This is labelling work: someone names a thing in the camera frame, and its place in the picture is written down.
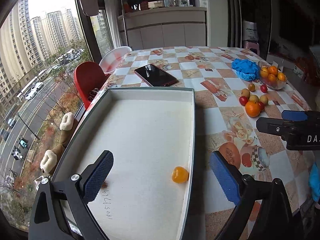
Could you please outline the blue crumpled plastic bag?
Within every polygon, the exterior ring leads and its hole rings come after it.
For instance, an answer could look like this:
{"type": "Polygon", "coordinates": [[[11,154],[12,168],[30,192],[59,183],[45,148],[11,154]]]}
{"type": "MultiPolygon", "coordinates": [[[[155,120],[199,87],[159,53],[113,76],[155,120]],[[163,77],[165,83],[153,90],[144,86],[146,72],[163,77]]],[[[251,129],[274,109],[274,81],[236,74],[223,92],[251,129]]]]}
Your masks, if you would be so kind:
{"type": "Polygon", "coordinates": [[[237,76],[244,81],[260,79],[260,68],[253,61],[235,59],[232,62],[232,69],[235,70],[237,76]]]}

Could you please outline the red plastic chair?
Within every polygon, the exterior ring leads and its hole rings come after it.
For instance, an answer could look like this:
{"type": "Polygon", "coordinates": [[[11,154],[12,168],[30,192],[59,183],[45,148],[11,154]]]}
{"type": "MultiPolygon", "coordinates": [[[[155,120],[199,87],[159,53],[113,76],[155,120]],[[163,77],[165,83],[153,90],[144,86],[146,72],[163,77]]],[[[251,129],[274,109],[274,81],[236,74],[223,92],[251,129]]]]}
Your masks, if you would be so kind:
{"type": "Polygon", "coordinates": [[[91,101],[90,92],[97,88],[100,89],[106,82],[110,74],[105,74],[99,64],[87,61],[79,64],[74,71],[74,82],[78,93],[88,110],[91,101]]]}

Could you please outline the white shallow box tray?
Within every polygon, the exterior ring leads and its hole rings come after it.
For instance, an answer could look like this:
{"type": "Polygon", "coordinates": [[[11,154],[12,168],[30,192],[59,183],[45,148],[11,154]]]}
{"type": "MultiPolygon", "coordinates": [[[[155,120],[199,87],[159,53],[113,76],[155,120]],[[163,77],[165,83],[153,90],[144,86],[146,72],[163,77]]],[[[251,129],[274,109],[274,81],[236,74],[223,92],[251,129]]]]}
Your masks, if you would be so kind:
{"type": "Polygon", "coordinates": [[[181,239],[193,171],[195,92],[191,88],[110,88],[95,103],[64,152],[53,181],[81,173],[109,150],[114,163],[88,207],[110,239],[181,239]]]}

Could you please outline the brown fleece boot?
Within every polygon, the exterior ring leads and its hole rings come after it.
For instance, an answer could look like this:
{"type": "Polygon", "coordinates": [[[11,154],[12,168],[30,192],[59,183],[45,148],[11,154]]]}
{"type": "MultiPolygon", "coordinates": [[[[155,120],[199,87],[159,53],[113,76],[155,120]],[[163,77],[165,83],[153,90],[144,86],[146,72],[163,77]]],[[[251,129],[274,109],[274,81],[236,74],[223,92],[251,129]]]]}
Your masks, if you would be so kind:
{"type": "Polygon", "coordinates": [[[78,126],[78,123],[79,123],[78,120],[76,120],[72,112],[68,112],[62,117],[62,121],[60,124],[61,134],[60,134],[59,143],[64,148],[66,148],[67,145],[69,144],[75,132],[75,129],[78,126]]]}
{"type": "Polygon", "coordinates": [[[40,169],[43,173],[53,175],[63,155],[65,148],[62,144],[56,145],[52,150],[46,150],[40,162],[40,169]]]}

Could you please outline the red-cased smartphone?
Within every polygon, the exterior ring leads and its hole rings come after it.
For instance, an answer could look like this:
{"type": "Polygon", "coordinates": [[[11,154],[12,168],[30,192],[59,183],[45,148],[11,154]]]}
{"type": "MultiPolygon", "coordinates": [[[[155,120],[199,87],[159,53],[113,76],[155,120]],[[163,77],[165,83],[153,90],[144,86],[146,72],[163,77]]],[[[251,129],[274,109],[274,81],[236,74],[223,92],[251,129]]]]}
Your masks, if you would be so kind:
{"type": "Polygon", "coordinates": [[[139,67],[134,70],[134,73],[151,87],[169,87],[178,83],[176,77],[153,64],[139,67]]]}

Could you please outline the red cherry tomato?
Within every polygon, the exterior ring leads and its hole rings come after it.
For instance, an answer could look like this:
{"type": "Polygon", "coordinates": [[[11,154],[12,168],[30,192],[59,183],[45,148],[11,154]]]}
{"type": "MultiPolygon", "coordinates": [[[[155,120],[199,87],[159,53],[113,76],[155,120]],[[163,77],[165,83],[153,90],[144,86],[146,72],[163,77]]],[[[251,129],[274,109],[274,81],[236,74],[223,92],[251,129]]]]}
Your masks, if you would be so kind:
{"type": "Polygon", "coordinates": [[[260,107],[260,111],[263,112],[265,110],[265,104],[263,102],[259,101],[258,105],[260,107]]]}
{"type": "Polygon", "coordinates": [[[263,93],[267,93],[268,92],[268,88],[267,88],[267,85],[261,85],[260,86],[260,90],[261,90],[261,92],[263,92],[263,93]]]}
{"type": "Polygon", "coordinates": [[[239,98],[240,105],[245,106],[248,103],[248,98],[245,96],[241,96],[239,98]]]}

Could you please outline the pink plastic stool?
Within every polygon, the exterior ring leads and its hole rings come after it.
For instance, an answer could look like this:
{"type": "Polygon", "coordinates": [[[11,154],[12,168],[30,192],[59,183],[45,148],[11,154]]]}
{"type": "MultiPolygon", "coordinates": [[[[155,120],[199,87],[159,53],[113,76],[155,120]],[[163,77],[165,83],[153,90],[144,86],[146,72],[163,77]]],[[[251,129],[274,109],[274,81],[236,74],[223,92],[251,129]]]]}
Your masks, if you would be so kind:
{"type": "Polygon", "coordinates": [[[243,45],[245,49],[248,49],[257,55],[260,55],[260,47],[256,41],[243,41],[243,45]]]}

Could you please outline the checkered fruit-print tablecloth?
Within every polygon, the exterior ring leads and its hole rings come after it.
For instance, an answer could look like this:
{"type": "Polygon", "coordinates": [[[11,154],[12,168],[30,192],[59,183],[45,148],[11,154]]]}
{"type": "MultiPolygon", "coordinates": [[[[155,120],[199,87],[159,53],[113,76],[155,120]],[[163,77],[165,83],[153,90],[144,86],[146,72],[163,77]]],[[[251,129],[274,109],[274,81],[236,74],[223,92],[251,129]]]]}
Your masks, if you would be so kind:
{"type": "Polygon", "coordinates": [[[232,68],[234,59],[259,62],[256,54],[240,48],[164,47],[135,50],[124,56],[107,85],[142,87],[135,69],[153,64],[178,80],[179,87],[195,90],[196,141],[193,186],[185,227],[186,239],[214,239],[234,204],[225,197],[209,168],[214,150],[225,150],[227,158],[255,179],[280,178],[293,213],[306,214],[312,204],[309,173],[314,161],[310,151],[290,151],[280,137],[258,131],[255,118],[240,104],[247,83],[232,68]]]}

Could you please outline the brown kiwi fruit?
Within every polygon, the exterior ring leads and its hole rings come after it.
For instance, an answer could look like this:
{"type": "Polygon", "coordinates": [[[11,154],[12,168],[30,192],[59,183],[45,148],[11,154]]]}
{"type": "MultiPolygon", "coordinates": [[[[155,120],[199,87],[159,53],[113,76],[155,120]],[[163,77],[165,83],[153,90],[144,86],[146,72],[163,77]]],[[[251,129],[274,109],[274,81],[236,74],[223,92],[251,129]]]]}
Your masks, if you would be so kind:
{"type": "Polygon", "coordinates": [[[249,97],[249,101],[259,102],[259,97],[257,95],[251,94],[249,97]]]}
{"type": "Polygon", "coordinates": [[[251,93],[247,88],[244,88],[244,89],[241,90],[241,96],[249,98],[251,96],[251,93]]]}
{"type": "Polygon", "coordinates": [[[267,105],[267,104],[268,104],[268,97],[267,97],[267,95],[262,95],[262,96],[259,98],[259,101],[262,102],[264,105],[267,105]]]}

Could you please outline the white sideboard cabinet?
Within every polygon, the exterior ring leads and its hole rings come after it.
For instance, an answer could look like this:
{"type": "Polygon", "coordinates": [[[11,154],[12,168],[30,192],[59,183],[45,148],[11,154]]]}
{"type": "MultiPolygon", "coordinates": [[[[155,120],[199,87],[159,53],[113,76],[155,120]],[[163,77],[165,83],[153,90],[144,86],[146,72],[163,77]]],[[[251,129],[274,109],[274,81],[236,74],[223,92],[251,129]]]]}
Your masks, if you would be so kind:
{"type": "Polygon", "coordinates": [[[123,45],[134,50],[207,45],[207,9],[165,7],[118,17],[123,45]]]}

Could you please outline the white printed bag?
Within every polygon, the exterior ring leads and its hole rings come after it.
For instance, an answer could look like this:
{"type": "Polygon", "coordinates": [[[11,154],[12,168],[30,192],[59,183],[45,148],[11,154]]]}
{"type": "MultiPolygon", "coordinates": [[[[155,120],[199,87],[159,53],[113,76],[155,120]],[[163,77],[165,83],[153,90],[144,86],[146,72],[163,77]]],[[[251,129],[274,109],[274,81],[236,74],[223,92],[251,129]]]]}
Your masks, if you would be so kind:
{"type": "Polygon", "coordinates": [[[258,41],[257,24],[255,22],[242,22],[242,40],[243,41],[258,41]]]}

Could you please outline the glass fruit bowl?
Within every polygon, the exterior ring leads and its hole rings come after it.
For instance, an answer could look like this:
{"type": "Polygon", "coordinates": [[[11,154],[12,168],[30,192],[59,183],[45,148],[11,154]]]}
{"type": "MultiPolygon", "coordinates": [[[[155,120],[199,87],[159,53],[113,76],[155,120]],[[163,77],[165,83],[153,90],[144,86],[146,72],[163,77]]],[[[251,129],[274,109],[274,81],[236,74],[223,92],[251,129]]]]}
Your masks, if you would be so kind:
{"type": "Polygon", "coordinates": [[[269,65],[262,61],[258,62],[260,67],[260,81],[274,90],[282,89],[287,82],[286,75],[274,65],[269,65]]]}

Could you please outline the large orange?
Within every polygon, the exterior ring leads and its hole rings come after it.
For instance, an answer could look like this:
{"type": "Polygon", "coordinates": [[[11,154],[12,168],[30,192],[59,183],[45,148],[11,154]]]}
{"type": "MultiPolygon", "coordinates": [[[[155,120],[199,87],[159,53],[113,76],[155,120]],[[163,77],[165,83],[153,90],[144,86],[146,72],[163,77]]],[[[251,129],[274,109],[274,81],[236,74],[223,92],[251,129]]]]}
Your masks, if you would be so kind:
{"type": "Polygon", "coordinates": [[[248,101],[245,104],[245,111],[249,117],[252,117],[252,118],[257,117],[261,112],[259,102],[248,101]]]}

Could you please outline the orange in bowl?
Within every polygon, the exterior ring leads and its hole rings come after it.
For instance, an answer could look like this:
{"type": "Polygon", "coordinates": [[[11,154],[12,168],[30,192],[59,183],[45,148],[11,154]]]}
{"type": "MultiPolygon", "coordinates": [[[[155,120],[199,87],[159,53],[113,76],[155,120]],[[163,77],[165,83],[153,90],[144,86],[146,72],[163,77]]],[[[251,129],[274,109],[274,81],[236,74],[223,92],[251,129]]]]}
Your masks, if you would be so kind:
{"type": "Polygon", "coordinates": [[[278,80],[277,77],[274,75],[269,74],[269,76],[267,77],[267,82],[271,86],[275,86],[277,84],[277,80],[278,80]]]}
{"type": "Polygon", "coordinates": [[[266,67],[262,67],[260,69],[260,77],[266,79],[269,76],[268,69],[266,67]]]}
{"type": "Polygon", "coordinates": [[[267,69],[270,75],[278,76],[278,68],[276,66],[268,66],[267,69]]]}
{"type": "Polygon", "coordinates": [[[287,80],[285,74],[282,72],[278,72],[277,78],[278,78],[278,80],[283,81],[283,82],[286,82],[286,80],[287,80]]]}

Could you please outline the yellow cherry tomato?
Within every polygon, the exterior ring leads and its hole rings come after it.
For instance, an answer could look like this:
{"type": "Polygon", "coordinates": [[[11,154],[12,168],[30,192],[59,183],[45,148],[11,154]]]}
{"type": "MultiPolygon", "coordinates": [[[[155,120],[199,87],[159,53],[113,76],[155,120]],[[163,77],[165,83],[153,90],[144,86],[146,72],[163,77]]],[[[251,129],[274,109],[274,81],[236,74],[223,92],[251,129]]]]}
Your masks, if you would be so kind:
{"type": "Polygon", "coordinates": [[[250,92],[254,92],[254,91],[255,91],[255,85],[254,85],[253,83],[250,83],[250,84],[248,85],[248,90],[249,90],[250,92]]]}
{"type": "Polygon", "coordinates": [[[184,167],[177,166],[171,174],[171,179],[178,184],[185,183],[189,179],[189,172],[184,167]]]}

